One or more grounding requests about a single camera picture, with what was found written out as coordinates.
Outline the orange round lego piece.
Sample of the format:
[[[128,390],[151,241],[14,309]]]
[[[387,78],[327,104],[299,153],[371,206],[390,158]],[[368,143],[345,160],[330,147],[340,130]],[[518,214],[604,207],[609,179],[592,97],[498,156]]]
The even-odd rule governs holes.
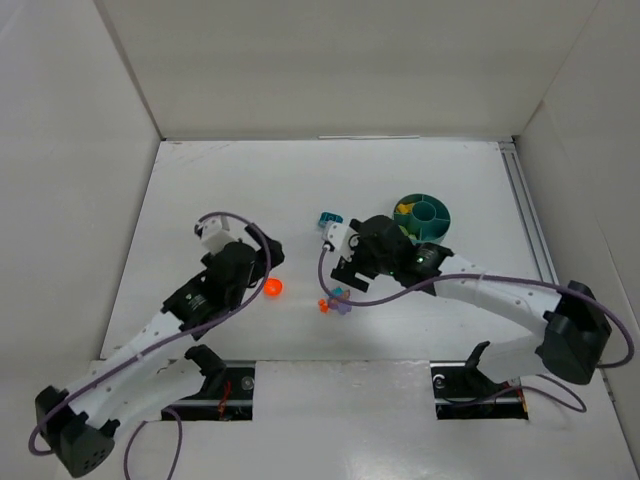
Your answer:
[[[279,297],[284,289],[284,285],[281,280],[275,277],[270,277],[266,280],[263,293],[269,298]]]

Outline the purple lego figure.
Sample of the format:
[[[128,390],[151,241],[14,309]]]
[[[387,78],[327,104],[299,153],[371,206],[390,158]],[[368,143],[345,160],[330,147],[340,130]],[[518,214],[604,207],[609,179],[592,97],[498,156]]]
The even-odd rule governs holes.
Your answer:
[[[327,298],[328,309],[342,316],[347,315],[352,310],[352,306],[348,303],[350,296],[351,292],[349,289],[342,287],[334,288]]]

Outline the small orange lego piece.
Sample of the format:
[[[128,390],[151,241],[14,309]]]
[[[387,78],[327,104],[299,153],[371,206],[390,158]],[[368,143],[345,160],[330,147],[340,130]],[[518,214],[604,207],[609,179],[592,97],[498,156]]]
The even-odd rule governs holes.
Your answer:
[[[318,308],[322,313],[327,313],[329,311],[329,306],[324,299],[318,301]]]

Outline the yellow lego brick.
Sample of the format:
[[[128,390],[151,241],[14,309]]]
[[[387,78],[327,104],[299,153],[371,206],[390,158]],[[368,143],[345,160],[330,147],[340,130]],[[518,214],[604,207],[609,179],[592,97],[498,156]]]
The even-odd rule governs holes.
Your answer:
[[[398,203],[395,207],[395,212],[401,215],[409,215],[414,207],[414,203]]]

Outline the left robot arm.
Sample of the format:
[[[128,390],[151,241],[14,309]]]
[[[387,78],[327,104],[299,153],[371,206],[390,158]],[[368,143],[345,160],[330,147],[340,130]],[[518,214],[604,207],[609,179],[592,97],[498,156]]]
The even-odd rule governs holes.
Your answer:
[[[280,242],[254,225],[245,230],[255,246],[231,237],[223,226],[201,228],[204,270],[85,377],[36,396],[38,433],[72,478],[100,466],[134,421],[220,388],[226,364],[201,339],[237,312],[246,290],[284,260]]]

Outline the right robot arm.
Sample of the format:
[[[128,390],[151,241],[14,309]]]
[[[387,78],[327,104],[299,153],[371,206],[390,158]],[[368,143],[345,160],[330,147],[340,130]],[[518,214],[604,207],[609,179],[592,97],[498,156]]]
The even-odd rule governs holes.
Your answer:
[[[515,340],[485,340],[465,366],[494,383],[550,373],[588,384],[601,360],[611,327],[591,289],[504,277],[437,243],[413,243],[391,218],[331,222],[323,232],[326,249],[340,258],[334,280],[361,292],[379,275],[405,290],[457,300],[509,320],[526,330]]]

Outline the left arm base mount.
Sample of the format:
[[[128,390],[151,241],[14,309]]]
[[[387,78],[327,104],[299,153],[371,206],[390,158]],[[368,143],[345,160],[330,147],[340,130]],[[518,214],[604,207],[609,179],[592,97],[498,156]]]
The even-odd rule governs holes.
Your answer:
[[[256,363],[224,361],[208,346],[186,352],[197,366],[199,389],[168,406],[184,421],[239,422],[253,418]]]

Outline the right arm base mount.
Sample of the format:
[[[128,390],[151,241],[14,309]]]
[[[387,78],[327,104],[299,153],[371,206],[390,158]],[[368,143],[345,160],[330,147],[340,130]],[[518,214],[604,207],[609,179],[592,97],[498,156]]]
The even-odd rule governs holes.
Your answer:
[[[519,381],[495,383],[477,369],[489,344],[478,344],[466,360],[430,362],[438,420],[529,419],[522,391],[509,391]]]

